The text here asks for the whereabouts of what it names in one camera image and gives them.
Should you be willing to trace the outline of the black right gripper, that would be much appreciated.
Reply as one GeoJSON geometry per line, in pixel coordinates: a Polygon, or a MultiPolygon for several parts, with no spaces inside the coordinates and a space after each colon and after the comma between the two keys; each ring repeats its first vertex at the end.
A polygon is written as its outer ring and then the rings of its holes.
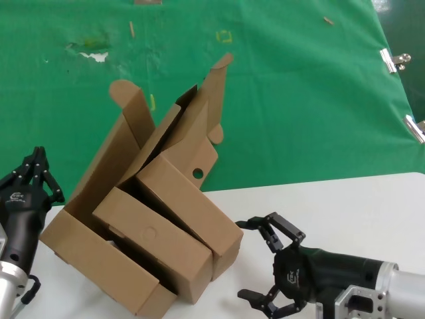
{"type": "Polygon", "coordinates": [[[276,212],[235,224],[241,229],[259,231],[268,248],[276,254],[273,264],[275,286],[267,294],[248,289],[237,293],[237,297],[265,316],[297,314],[306,307],[307,302],[315,302],[328,288],[344,291],[351,285],[365,288],[376,286],[381,261],[301,247],[305,233],[276,212]],[[292,241],[290,247],[284,249],[274,228],[292,241]],[[294,302],[278,308],[274,300],[279,292],[294,299],[294,302]]]}

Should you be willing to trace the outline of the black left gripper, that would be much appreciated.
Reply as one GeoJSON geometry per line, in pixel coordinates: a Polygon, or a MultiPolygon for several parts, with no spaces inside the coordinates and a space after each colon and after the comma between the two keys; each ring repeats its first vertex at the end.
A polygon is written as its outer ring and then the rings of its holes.
{"type": "Polygon", "coordinates": [[[1,260],[30,271],[50,203],[65,202],[62,189],[49,171],[44,147],[35,147],[20,166],[1,179],[1,200],[7,236],[1,260]],[[33,186],[28,185],[32,179],[33,186]],[[51,195],[43,189],[44,184],[51,195]]]}

